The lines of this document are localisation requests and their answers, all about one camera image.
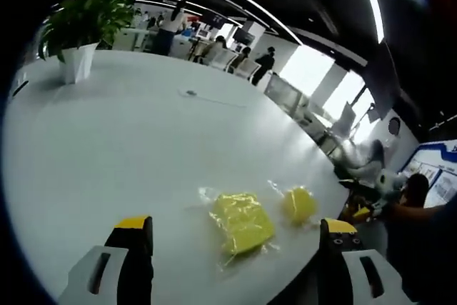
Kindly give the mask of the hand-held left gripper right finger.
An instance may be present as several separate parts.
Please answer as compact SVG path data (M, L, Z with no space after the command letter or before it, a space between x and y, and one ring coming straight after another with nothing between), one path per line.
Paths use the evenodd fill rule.
M319 304L411 303L397 270L345 221L321 220L317 257Z

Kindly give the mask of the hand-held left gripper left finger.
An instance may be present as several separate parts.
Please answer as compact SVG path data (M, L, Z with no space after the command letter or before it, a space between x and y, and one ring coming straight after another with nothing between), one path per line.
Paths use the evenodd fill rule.
M153 254L152 218L123 219L71 268L58 303L150 304Z

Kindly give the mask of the person's right hand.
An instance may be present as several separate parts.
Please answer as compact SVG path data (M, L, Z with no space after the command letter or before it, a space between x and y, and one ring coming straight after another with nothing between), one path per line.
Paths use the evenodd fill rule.
M401 205L423 208L429 190L429 182L425 175L416 173L408 178L403 188Z

